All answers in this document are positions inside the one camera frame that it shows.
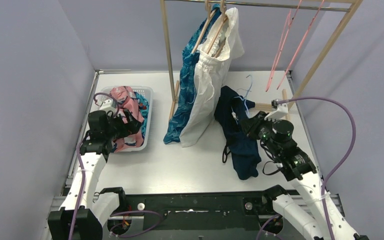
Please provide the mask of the pink navy floral shorts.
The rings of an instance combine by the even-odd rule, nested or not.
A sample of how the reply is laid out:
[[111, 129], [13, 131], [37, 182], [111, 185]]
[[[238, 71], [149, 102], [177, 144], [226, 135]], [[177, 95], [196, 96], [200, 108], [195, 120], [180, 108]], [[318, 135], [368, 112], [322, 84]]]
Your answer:
[[[130, 86], [114, 87], [110, 91], [110, 95], [117, 100], [118, 105], [121, 107], [119, 116], [123, 119], [124, 123], [128, 122], [127, 117], [133, 117], [135, 120], [139, 121], [140, 124], [144, 123], [145, 119], [140, 112], [140, 104], [136, 93]], [[140, 126], [137, 133], [117, 139], [114, 145], [114, 152], [118, 153], [125, 151], [126, 149], [141, 147], [144, 143], [141, 128], [142, 127]]]

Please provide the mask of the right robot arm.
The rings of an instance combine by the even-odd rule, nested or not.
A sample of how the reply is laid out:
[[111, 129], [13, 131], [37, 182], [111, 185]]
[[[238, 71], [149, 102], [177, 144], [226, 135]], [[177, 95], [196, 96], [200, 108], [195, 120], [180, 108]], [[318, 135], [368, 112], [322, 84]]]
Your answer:
[[260, 111], [252, 118], [241, 120], [242, 131], [259, 140], [263, 150], [277, 165], [286, 181], [294, 187], [307, 205], [303, 210], [280, 185], [265, 191], [262, 209], [286, 219], [306, 240], [367, 240], [344, 218], [309, 156], [293, 140], [294, 125], [285, 119], [268, 120]]

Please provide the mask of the pink hanger of floral shorts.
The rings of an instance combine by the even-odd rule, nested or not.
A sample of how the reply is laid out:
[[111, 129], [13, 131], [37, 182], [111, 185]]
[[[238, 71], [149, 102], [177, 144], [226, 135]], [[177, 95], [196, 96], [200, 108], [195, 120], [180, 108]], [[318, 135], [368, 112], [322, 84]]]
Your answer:
[[286, 18], [285, 18], [285, 23], [284, 23], [283, 30], [282, 30], [282, 33], [280, 36], [278, 49], [276, 51], [276, 55], [275, 55], [274, 60], [273, 60], [273, 64], [272, 64], [272, 67], [270, 70], [270, 74], [269, 74], [268, 82], [267, 82], [267, 85], [265, 88], [265, 92], [268, 92], [270, 89], [270, 86], [271, 86], [272, 81], [273, 81], [273, 76], [274, 76], [275, 70], [276, 70], [277, 65], [279, 63], [279, 60], [280, 60], [282, 52], [283, 52], [284, 45], [285, 45], [286, 40], [287, 40], [288, 35], [289, 35], [289, 31], [291, 29], [291, 26], [294, 22], [294, 19], [295, 19], [297, 13], [298, 13], [298, 10], [300, 9], [301, 4], [302, 4], [302, 0], [300, 0], [298, 2], [297, 7], [295, 9], [295, 12], [292, 14], [292, 9], [290, 9]]

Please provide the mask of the navy blue shorts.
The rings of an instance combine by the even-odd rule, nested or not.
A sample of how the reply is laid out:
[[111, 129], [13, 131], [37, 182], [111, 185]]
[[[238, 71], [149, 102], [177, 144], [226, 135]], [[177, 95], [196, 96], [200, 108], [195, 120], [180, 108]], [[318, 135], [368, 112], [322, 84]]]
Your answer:
[[239, 95], [229, 86], [220, 90], [214, 118], [221, 125], [226, 143], [222, 152], [222, 163], [231, 157], [232, 165], [240, 180], [256, 178], [258, 164], [262, 161], [257, 141], [249, 138], [240, 126], [240, 121], [248, 119], [247, 110], [255, 103]]

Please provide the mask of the light blue shark shorts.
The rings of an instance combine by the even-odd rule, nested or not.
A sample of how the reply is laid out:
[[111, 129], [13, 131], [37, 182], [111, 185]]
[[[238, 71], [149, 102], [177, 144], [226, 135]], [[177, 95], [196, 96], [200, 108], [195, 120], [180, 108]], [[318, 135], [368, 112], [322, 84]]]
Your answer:
[[149, 102], [139, 92], [135, 91], [134, 93], [135, 93], [135, 96], [136, 96], [136, 99], [138, 102], [139, 112], [141, 113], [141, 116], [143, 117], [143, 122], [141, 125], [141, 134], [142, 134], [142, 137], [145, 138], [147, 123], [148, 123], [148, 116], [149, 116]]

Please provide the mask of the wooden hanger front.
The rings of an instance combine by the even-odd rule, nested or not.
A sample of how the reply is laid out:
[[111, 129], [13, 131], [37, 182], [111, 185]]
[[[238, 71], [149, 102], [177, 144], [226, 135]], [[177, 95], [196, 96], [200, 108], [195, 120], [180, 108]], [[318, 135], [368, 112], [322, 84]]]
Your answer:
[[227, 17], [226, 17], [226, 10], [227, 10], [227, 7], [226, 7], [226, 4], [225, 4], [225, 0], [221, 0], [220, 1], [220, 12], [221, 12], [221, 20], [220, 20], [220, 24], [217, 28], [217, 31], [214, 35], [214, 38], [211, 40], [208, 48], [207, 48], [207, 51], [206, 51], [206, 54], [209, 55], [210, 52], [212, 51], [212, 48], [213, 48], [213, 45], [219, 35], [219, 33], [221, 32], [222, 28], [223, 28], [223, 25], [225, 24], [225, 22], [227, 21]]

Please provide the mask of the white drawstring shorts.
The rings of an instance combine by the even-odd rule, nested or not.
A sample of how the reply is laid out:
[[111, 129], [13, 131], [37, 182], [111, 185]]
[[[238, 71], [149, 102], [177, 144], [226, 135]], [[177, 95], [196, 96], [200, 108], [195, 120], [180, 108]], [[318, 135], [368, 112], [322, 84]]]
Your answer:
[[221, 88], [227, 78], [232, 60], [240, 58], [245, 52], [239, 34], [239, 10], [231, 7], [226, 10], [225, 16], [227, 21], [215, 40], [211, 52], [207, 54], [207, 49], [217, 32], [221, 15], [209, 29], [205, 41], [197, 48], [200, 55], [194, 69], [196, 97], [189, 121], [180, 133], [180, 143], [183, 148], [195, 145], [213, 120]]

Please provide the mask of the light blue hanger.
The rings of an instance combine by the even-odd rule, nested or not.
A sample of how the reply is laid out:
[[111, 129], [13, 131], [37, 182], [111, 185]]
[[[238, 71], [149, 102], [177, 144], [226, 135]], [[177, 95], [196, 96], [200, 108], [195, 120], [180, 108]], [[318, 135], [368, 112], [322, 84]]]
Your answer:
[[[248, 94], [251, 91], [251, 88], [253, 86], [254, 78], [251, 74], [249, 74], [246, 78], [250, 78], [250, 85], [249, 85], [248, 89], [244, 89], [244, 88], [241, 89], [241, 90], [246, 91], [245, 96], [238, 95], [238, 96], [235, 96], [234, 99], [240, 99], [241, 100], [241, 102], [243, 103], [243, 105], [245, 107], [246, 116], [249, 118], [250, 117], [250, 111], [249, 111], [249, 107], [247, 104], [247, 101], [248, 101], [247, 97], [248, 97]], [[237, 114], [234, 111], [232, 106], [230, 106], [230, 111], [231, 111], [231, 115], [232, 115], [234, 121], [236, 122], [237, 125], [239, 125], [238, 116], [237, 116]]]

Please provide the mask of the white plastic basket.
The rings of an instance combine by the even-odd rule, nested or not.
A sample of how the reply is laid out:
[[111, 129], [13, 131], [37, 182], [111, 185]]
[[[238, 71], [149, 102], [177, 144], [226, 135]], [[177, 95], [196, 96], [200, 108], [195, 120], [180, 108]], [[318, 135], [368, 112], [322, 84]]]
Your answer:
[[153, 90], [145, 86], [110, 86], [96, 92], [96, 109], [104, 111], [114, 125], [112, 153], [143, 150], [150, 135]]

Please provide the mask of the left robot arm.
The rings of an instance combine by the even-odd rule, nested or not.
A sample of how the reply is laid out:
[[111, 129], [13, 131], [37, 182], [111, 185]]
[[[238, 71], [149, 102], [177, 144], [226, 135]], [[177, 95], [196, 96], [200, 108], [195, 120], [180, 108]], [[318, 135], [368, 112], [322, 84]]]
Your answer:
[[100, 175], [117, 139], [141, 131], [141, 122], [124, 109], [122, 114], [96, 110], [88, 115], [89, 129], [76, 148], [79, 161], [69, 192], [47, 223], [53, 240], [101, 240], [113, 212], [123, 213], [128, 199], [122, 187], [95, 192]]

